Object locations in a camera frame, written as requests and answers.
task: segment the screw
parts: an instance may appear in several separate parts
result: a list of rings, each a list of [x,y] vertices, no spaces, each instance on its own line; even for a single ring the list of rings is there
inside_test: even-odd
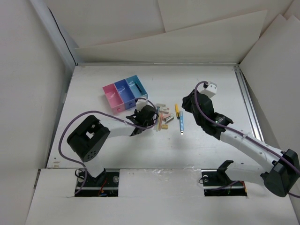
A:
[[[203,177],[202,177],[202,180],[206,183],[206,182],[208,182],[209,180],[208,180],[208,175],[204,175]]]
[[[118,183],[118,182],[119,182],[119,177],[114,176],[114,177],[112,178],[112,180],[113,180],[114,183]]]

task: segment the cable tie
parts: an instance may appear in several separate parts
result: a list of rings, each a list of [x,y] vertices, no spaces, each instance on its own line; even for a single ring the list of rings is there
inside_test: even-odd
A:
[[[246,134],[243,134],[242,141],[243,141],[246,137],[248,137],[249,135],[251,135],[251,132],[248,132],[248,133],[246,133]]]

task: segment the blue marker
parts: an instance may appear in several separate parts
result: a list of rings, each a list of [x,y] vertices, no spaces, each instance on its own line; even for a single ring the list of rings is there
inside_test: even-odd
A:
[[[180,111],[180,133],[183,135],[183,112]]]

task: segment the white table surface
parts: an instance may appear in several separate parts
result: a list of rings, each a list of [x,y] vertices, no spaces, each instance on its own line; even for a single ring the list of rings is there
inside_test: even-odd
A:
[[[249,118],[231,66],[195,65],[123,65],[78,66],[67,93],[51,149],[48,168],[74,168],[77,164],[64,160],[58,153],[60,135],[66,125],[78,114],[100,110],[112,114],[102,87],[121,79],[138,75],[153,103],[163,103],[175,113],[174,104],[182,104],[199,81],[217,84],[217,95],[212,98],[215,111],[231,118],[240,128],[250,131]],[[120,118],[132,114],[120,113]],[[70,158],[79,157],[67,144],[68,135],[86,117],[79,119],[67,132],[62,151]],[[99,156],[105,168],[218,168],[225,160],[257,165],[255,161],[204,133],[192,114],[184,112],[184,135],[180,135],[178,120],[169,123],[168,130],[147,130],[134,137],[109,138]]]
[[[288,196],[280,198],[262,186],[246,183],[248,197],[204,197],[197,184],[199,173],[192,169],[121,170],[120,197],[103,198],[71,197],[74,169],[43,169],[26,225],[298,224]]]

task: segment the yellow pen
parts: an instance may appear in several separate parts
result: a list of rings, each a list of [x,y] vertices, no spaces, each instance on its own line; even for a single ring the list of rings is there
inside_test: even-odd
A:
[[[179,113],[177,104],[175,104],[175,112],[176,112],[176,117],[179,119],[180,118],[180,113]]]

